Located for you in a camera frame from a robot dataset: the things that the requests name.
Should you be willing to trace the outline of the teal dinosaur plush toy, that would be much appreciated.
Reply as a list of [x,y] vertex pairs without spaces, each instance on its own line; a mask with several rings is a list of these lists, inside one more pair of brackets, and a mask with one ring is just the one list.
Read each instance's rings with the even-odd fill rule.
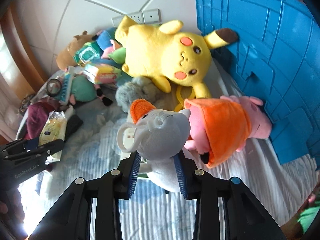
[[105,106],[112,105],[113,101],[105,96],[99,85],[91,83],[84,75],[76,76],[72,81],[69,103],[91,102],[99,98]]

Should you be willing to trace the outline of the brown capybara plush toy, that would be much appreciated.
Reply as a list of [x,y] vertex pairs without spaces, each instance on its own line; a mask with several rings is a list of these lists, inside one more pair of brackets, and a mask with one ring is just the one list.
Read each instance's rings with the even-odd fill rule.
[[81,35],[75,35],[71,42],[61,50],[57,57],[56,63],[60,70],[65,70],[69,66],[75,67],[77,65],[74,56],[76,52],[83,47],[86,42],[93,41],[94,35],[88,34],[84,31]]

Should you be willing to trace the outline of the blue white comb toy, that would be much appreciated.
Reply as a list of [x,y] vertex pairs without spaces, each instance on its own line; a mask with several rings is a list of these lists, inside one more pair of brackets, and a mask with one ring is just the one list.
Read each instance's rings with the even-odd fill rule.
[[74,77],[74,70],[75,70],[75,67],[69,66],[63,76],[62,88],[60,91],[60,104],[62,106],[66,106],[69,103],[72,81]]

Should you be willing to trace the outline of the black tape roll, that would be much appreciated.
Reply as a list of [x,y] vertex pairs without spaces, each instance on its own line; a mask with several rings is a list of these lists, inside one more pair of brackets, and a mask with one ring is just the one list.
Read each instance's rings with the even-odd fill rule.
[[57,96],[62,89],[62,84],[59,79],[50,79],[46,84],[46,93],[51,96]]

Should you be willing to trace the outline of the blue plush toy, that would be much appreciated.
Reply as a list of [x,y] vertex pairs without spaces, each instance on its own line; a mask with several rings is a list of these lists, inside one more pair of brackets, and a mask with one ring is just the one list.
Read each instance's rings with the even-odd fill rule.
[[105,30],[99,31],[95,35],[95,41],[105,54],[112,53],[113,51],[122,47],[115,39],[115,27],[110,27]]

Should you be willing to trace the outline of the white wipes packet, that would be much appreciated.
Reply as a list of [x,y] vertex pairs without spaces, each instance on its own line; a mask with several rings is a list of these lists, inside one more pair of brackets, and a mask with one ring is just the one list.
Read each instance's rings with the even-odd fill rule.
[[64,112],[52,111],[39,136],[39,146],[54,141],[65,139],[67,118]]

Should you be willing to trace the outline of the blue plastic crate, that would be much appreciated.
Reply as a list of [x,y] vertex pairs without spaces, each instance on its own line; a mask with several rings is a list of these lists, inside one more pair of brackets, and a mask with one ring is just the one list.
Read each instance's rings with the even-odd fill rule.
[[204,35],[230,28],[238,41],[213,57],[247,96],[264,102],[281,164],[319,161],[319,26],[298,0],[195,0]]

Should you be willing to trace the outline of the pink pig plush orange dress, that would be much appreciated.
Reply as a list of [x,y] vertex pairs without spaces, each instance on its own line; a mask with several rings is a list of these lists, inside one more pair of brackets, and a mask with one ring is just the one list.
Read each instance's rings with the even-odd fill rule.
[[272,124],[260,110],[263,101],[252,96],[221,96],[218,99],[186,99],[190,111],[190,135],[185,148],[197,151],[213,168],[246,146],[249,138],[267,139]]

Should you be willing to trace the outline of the grey furry pompom keychain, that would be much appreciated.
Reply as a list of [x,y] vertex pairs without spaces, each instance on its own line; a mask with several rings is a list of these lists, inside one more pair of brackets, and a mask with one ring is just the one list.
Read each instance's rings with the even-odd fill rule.
[[137,99],[145,99],[159,109],[174,109],[171,97],[158,89],[147,77],[134,77],[116,91],[117,105],[125,113],[129,111],[131,103]]

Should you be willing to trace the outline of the white wall socket panel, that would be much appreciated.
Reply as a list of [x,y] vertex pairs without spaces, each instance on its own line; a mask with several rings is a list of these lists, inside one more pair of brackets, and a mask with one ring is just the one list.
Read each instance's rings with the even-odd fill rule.
[[133,19],[139,24],[151,24],[155,26],[161,25],[161,12],[159,9],[148,9],[143,11],[137,11],[127,14],[127,16]]

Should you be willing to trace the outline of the yellow Pikachu plush toy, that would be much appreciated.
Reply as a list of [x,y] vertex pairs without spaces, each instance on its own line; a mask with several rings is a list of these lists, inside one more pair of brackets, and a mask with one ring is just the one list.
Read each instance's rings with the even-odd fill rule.
[[124,16],[115,38],[126,49],[122,70],[131,77],[145,76],[165,93],[171,84],[192,87],[196,98],[210,98],[204,83],[212,61],[210,51],[238,39],[235,31],[221,28],[206,36],[182,32],[183,22],[172,20],[154,27]]

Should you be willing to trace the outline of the grey elephant plush toy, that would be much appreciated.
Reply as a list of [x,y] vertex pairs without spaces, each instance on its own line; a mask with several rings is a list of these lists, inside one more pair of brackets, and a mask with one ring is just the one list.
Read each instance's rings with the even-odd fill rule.
[[157,109],[145,99],[130,106],[131,122],[122,124],[117,132],[117,145],[122,152],[137,151],[146,159],[139,173],[146,173],[157,186],[169,192],[180,192],[174,156],[184,148],[190,135],[191,112]]

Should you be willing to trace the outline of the green wet wipes pack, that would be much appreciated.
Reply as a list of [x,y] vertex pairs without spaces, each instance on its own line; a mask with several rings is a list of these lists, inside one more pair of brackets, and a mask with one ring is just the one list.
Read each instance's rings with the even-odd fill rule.
[[82,48],[75,52],[73,58],[77,65],[85,66],[94,59],[99,59],[103,54],[103,50],[96,41],[86,42]]

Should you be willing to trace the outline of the green frog plush toy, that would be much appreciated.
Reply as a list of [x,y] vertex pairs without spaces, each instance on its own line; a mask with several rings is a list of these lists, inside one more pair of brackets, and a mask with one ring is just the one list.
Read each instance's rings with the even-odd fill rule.
[[115,51],[109,53],[108,57],[117,64],[124,64],[126,57],[126,48],[120,47]]

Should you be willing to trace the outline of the maroon knit beanie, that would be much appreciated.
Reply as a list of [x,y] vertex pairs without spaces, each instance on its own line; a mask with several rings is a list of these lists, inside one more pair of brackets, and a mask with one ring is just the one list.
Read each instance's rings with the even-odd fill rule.
[[48,102],[37,102],[28,107],[28,117],[26,120],[27,133],[25,139],[34,139],[41,134],[49,113],[56,111],[57,105]]

